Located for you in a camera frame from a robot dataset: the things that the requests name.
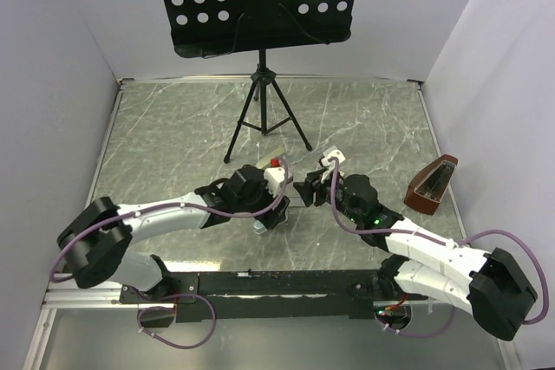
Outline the light blue stapler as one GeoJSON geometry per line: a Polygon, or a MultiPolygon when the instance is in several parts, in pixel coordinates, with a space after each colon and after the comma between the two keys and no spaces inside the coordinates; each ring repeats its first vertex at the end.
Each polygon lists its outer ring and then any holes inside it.
{"type": "Polygon", "coordinates": [[[253,231],[257,235],[262,235],[268,231],[264,224],[258,220],[253,223],[253,231]]]}

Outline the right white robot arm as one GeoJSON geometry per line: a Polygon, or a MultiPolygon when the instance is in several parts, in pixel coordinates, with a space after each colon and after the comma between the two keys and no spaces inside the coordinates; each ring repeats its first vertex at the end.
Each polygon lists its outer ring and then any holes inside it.
{"type": "Polygon", "coordinates": [[[294,184],[306,206],[330,204],[344,230],[390,254],[382,263],[380,292],[388,299],[422,295],[470,314],[489,334],[512,340],[538,299],[514,256],[475,249],[423,229],[381,204],[362,174],[342,177],[319,170],[294,184]]]}

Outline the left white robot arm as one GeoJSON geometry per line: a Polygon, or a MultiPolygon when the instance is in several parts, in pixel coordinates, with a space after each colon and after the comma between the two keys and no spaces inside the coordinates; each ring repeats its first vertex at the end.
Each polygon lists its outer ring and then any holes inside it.
{"type": "Polygon", "coordinates": [[[147,204],[94,200],[56,239],[58,262],[65,262],[77,286],[89,289],[105,281],[128,284],[151,302],[162,302],[172,289],[156,256],[129,251],[149,238],[178,230],[202,230],[233,218],[252,218],[267,230],[286,219],[292,181],[284,163],[259,169],[245,165],[231,177],[213,181],[183,196],[147,204]]]}

